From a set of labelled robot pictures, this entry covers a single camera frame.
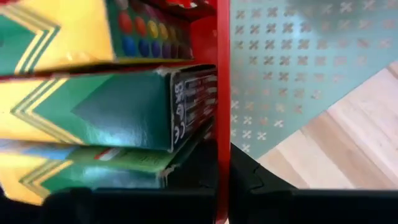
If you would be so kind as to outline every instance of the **yellow chevron stripe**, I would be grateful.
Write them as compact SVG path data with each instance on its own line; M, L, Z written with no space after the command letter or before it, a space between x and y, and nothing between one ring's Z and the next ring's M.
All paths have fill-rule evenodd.
M57 167L54 167L52 170L48 171L43 176L39 177L37 180L33 181L33 185L38 189L43 189L43 191L47 192L47 195L51 194L51 192L44 187L42 187L42 183L48 180L49 178L53 177L55 174L58 174L61 170L66 169L68 166L72 165L73 161L65 161L64 163L60 164Z
M39 91L37 91L35 94L33 94L30 99L35 98L37 95L41 94L49 85L51 85L53 82L56 82L56 79L51 80L50 82L47 82L46 84L44 84L41 89ZM25 102L23 104L20 105L20 107L18 107L18 109L16 110L16 113L20 114L20 110L21 108L24 108L26 106L26 104L30 103L29 100L25 100Z
M18 23L19 25L29 29L33 33L37 34L38 31L41 31L40 28L36 27L33 24L28 23L27 21L17 17L16 15L11 13L12 10L8 11L6 8L0 10L0 14L6 16L8 19Z
M25 70L24 70L24 72L28 72L29 68L32 66L32 64L33 64L34 60L36 59L37 55L39 54L39 52L43 49L44 45L47 43L49 38L51 38L52 34L55 32L55 29L54 29L54 27L48 25L47 23L42 22L40 20L37 20L35 17L32 17L30 14L27 14L24 11L19 10L17 7L14 7L14 5L12 5L12 4L6 6L6 8L11 10L11 11L14 11L14 12L18 13L18 15L22 15L22 16L24 16L26 18L29 18L30 20L34 21L36 24L42 26L43 28L45 28L45 29L47 29L49 31L49 33L47 34L45 39L40 43L39 47L36 49L34 54L29 59L29 62L28 62L27 66L25 67ZM20 69L21 69L23 63L26 61L27 56L30 54L31 51L32 51L32 49L27 49L25 51L25 53L22 55L21 59L19 60L19 62L17 64L17 67L15 69L15 73L20 73L21 72Z
M41 30L41 28L30 24L29 21L23 20L20 17L17 16L17 14L12 14L18 13L18 14L23 14L21 11L18 9L14 9L13 7L6 6L4 9L2 9L2 13L8 17L9 19L13 20L14 22L18 23L19 25L28 28L30 31L34 32L36 36L33 38L33 40L30 42L28 48L26 48L25 52L22 54L21 59L18 61L18 64L14 70L15 74L20 74L20 70L24 62L26 61L27 57L29 56L30 52L33 50L33 48L36 46L40 38L44 35L44 32Z
M36 113L33 112L33 110L37 106L39 106L45 99L47 99L52 93L54 93L58 88L60 88L66 81L68 81L68 79L69 78L60 79L56 84L54 84L54 86L52 86L48 91L46 91L39 99L37 99L35 102L33 102L26 109L25 114L29 115L33 119L36 119L36 120L40 121L41 123L45 124L50 129L54 129L54 130L58 131L59 133L62 133L63 135L67 136L69 139L72 139L74 141L74 142L70 142L70 143L84 144L84 142L80 138L72 135L68 131L58 127L57 125L53 124L52 122L50 122L50 121L46 120L45 118L41 117L39 114L36 114Z
M21 183L22 184L27 184L31 181L33 181L37 176L39 176L43 171L51 168L52 166L54 166L56 163L58 163L59 161L53 160L48 162L46 165L44 165L43 167L41 167L40 169L35 169L33 172L30 173L29 178L24 179Z
M7 198L40 205L43 198L33 193L19 180L40 167L46 159L20 154L0 153L0 183Z
M39 47L37 48L37 50L34 52L34 54L31 56L24 72L28 72L30 69L30 66L32 66L34 60L36 59L37 55L39 54L39 52L43 49L44 45L47 43L47 41L49 40L49 38L51 38L52 34L55 32L55 29L50 29L49 33L47 34L47 36L44 38L44 40L40 43Z
M35 179L40 176L43 172L47 172L48 170L52 170L53 167L57 166L57 163L59 163L59 161L50 161L49 163L47 163L46 165L44 165L43 167L38 167L40 169L35 169L29 176L29 178L24 179L23 181L21 181L21 184L24 185L28 190L32 191L35 194L40 195L41 197L45 197L47 195L49 195L49 191L43 187L37 187L34 184L32 184L31 182L35 181Z
M30 21L34 21L36 24L42 26L42 28L45 28L45 29L51 29L51 28L53 28L53 27L52 27L51 25L49 25L48 23L43 22L43 21L41 21L41 20L38 20L36 17L31 16L30 14L28 14L28 13L26 13L26 12L20 10L18 7L15 7L13 4L7 5L7 6L6 6L6 9L8 9L8 10L10 10L10 11L13 11L13 12L15 12L16 14L18 14L18 15L20 15L20 16L23 16L23 17L25 17L25 18L28 18Z

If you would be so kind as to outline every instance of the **white cross pattern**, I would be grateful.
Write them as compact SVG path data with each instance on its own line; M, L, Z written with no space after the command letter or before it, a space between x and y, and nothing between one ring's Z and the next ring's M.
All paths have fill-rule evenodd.
M251 138L251 131L250 130L243 130L242 138Z
M380 48L390 48L392 45L392 38L380 40Z
M374 10L374 3L376 3L376 0L365 0L363 2L363 10Z
M369 20L361 19L359 21L359 28L360 29L368 29L368 28L370 28L371 25L372 25L372 22L369 21Z
M242 151L248 153L250 152L250 145L249 144L242 144Z
M393 9L398 6L398 0L387 0L386 9Z
M340 4L340 6L341 6L341 8L340 8L341 13L353 11L353 3L352 2L342 2Z
M395 28L396 22L393 19L386 19L385 21L383 21L383 27L385 29L393 29Z
M275 121L274 127L283 128L284 127L284 121L283 120Z
M252 118L250 116L243 117L243 124L251 124Z
M326 14L326 15L331 14L331 9L332 9L332 7L333 7L332 4L324 5L324 6L322 7L322 9L321 9L321 14Z
M231 115L231 122L237 123L238 122L238 116L235 114Z
M349 29L350 24L351 24L351 21L349 21L349 20L340 20L340 21L338 21L338 28L339 29Z
M235 137L236 136L236 129L231 129L231 136Z
M239 109L239 101L237 100L237 101L232 101L231 102L231 108L232 109Z
M265 141L267 139L266 138L267 133L258 132L257 135L258 135L257 140Z

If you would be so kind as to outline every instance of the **paint set box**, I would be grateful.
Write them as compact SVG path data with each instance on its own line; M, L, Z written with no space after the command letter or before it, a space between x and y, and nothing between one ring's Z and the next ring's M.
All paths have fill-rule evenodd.
M193 59L188 18L140 0L20 0L0 30L2 76Z
M212 125L212 119L203 123L189 142L173 153L0 140L1 187L8 198L34 205L70 187L162 189L169 174L209 135Z
M216 106L214 65L0 82L0 138L174 152Z

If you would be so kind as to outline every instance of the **purple paint dot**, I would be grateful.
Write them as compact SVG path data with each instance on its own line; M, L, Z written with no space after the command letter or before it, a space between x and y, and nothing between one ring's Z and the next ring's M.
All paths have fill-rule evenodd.
M158 44L158 42L153 41L151 49L152 49L152 56L153 57L159 57L160 56L160 45Z

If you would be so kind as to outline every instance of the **red paint dot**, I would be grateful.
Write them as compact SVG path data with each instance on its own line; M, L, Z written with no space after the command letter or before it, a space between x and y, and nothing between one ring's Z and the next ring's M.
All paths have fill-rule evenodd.
M147 29L146 29L145 21L143 20L143 18L137 16L135 19L135 23L136 23L137 32L143 37L146 36Z
M132 32L132 21L131 21L130 16L127 13L127 11L120 12L119 26L120 26L121 30L126 34L130 34Z

